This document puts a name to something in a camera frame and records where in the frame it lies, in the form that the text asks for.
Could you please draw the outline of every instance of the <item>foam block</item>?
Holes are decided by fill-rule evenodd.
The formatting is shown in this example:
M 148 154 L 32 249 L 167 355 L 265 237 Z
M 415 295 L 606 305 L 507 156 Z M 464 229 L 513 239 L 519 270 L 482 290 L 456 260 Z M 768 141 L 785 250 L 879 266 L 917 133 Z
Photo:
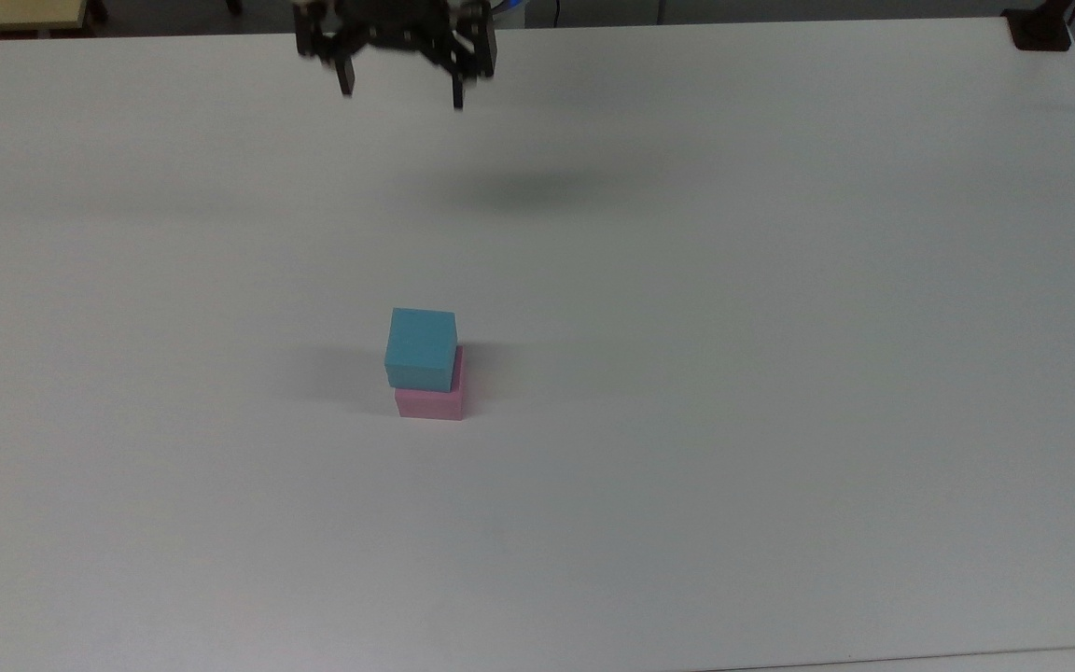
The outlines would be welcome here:
M 458 344 L 453 312 L 393 309 L 385 352 L 389 386 L 398 390 L 450 391 Z
M 462 419 L 462 347 L 456 348 L 456 371 L 450 391 L 397 390 L 397 410 L 401 417 L 427 417 L 430 420 Z

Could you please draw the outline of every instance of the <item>wooden surface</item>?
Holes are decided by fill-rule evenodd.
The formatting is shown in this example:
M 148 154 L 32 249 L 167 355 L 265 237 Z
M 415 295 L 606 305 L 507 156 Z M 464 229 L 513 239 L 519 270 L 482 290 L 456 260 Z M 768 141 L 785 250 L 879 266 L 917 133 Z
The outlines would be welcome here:
M 0 669 L 1075 647 L 1075 51 L 0 44 Z M 392 306 L 470 416 L 402 420 Z
M 0 30 L 77 27 L 85 4 L 86 0 L 0 0 Z

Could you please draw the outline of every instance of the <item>blue cube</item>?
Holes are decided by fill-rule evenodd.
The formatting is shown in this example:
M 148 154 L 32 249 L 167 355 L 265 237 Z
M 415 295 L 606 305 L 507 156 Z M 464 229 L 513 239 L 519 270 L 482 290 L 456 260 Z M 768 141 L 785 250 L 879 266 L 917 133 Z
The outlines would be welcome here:
M 450 391 L 456 371 L 456 314 L 393 309 L 385 371 L 398 390 Z

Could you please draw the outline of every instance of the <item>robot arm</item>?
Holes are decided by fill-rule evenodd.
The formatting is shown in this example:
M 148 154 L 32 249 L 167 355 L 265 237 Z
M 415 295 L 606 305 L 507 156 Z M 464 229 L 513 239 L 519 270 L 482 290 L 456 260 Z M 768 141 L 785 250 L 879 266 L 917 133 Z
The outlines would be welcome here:
M 321 26 L 328 12 L 340 18 L 331 34 Z M 465 82 L 487 80 L 496 68 L 489 0 L 461 0 L 457 8 L 448 0 L 293 0 L 293 27 L 298 53 L 333 68 L 343 96 L 355 86 L 350 56 L 368 44 L 418 52 L 447 71 L 456 110 Z

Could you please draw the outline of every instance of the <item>pink cube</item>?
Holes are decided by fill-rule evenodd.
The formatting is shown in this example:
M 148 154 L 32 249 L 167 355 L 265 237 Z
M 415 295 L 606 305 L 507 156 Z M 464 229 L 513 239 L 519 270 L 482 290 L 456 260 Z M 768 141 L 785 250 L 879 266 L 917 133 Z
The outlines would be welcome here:
M 450 391 L 397 390 L 397 409 L 401 417 L 426 417 L 430 420 L 462 419 L 462 345 L 456 348 L 456 371 Z

